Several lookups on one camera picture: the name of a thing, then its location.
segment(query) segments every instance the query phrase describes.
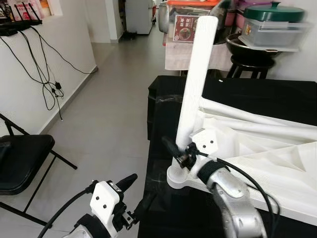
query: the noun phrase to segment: refrigerator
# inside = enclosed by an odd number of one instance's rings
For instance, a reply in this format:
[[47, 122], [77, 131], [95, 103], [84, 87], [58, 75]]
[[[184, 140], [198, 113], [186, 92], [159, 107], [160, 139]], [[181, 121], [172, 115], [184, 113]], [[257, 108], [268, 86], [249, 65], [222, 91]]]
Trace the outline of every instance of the refrigerator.
[[153, 6], [152, 0], [126, 0], [127, 31], [149, 34], [152, 28]]

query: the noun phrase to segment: black table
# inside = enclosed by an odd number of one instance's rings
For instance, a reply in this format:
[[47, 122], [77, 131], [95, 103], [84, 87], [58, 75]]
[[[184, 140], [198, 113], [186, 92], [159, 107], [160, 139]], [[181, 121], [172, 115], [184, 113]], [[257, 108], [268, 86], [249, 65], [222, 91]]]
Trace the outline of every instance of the black table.
[[[207, 77], [203, 97], [258, 115], [317, 125], [317, 84], [303, 81]], [[140, 223], [138, 238], [224, 237], [212, 196], [197, 189], [173, 189], [166, 182], [172, 157], [161, 142], [176, 138], [186, 78], [158, 76], [149, 87], [151, 139], [144, 193], [158, 193]], [[268, 228], [269, 214], [260, 210]], [[277, 238], [316, 238], [317, 227], [281, 217]]]

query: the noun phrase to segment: black folding chair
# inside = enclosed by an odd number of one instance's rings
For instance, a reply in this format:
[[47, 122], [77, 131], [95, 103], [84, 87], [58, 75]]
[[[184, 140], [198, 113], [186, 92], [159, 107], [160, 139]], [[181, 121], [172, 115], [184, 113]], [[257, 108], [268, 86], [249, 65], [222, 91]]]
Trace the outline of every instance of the black folding chair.
[[[52, 162], [23, 211], [0, 202], [1, 208], [45, 226], [46, 222], [27, 214], [27, 209], [56, 158], [75, 170], [77, 166], [52, 150], [55, 144], [52, 136], [30, 135], [2, 114], [0, 114], [0, 119], [4, 121], [9, 132], [9, 135], [0, 137], [0, 195], [16, 195], [24, 191], [32, 182], [49, 153], [54, 155]], [[14, 135], [12, 128], [23, 135]]]

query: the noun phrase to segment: gray tile floor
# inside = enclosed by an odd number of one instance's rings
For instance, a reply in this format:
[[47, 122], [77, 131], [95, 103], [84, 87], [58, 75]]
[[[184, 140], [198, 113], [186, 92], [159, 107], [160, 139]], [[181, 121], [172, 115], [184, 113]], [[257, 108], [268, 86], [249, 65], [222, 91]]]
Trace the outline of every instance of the gray tile floor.
[[[147, 87], [164, 70], [163, 34], [154, 26], [149, 36], [122, 41], [118, 45], [93, 44], [99, 71], [50, 130], [55, 149], [78, 165], [78, 170], [57, 160], [37, 193], [28, 212], [49, 218], [92, 179], [118, 181], [132, 173], [139, 178], [125, 193], [128, 209], [134, 210], [143, 195], [149, 142], [147, 140]], [[33, 183], [17, 196], [0, 196], [23, 209], [49, 157]], [[91, 195], [84, 195], [54, 223], [45, 237], [60, 238], [76, 221], [90, 212]], [[0, 209], [1, 238], [34, 238], [41, 226]], [[120, 238], [136, 238], [138, 226], [122, 231]]]

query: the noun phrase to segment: white vertical pole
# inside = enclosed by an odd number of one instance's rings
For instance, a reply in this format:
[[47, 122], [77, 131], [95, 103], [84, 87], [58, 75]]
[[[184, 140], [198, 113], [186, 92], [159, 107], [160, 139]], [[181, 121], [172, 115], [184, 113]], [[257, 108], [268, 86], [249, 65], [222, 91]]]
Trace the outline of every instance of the white vertical pole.
[[[176, 137], [176, 144], [181, 150], [190, 143], [189, 135], [193, 132], [199, 109], [217, 25], [218, 18], [214, 16], [201, 16], [198, 19]], [[186, 171], [173, 159], [167, 172], [169, 185], [176, 188], [173, 181], [181, 182], [186, 176]]]

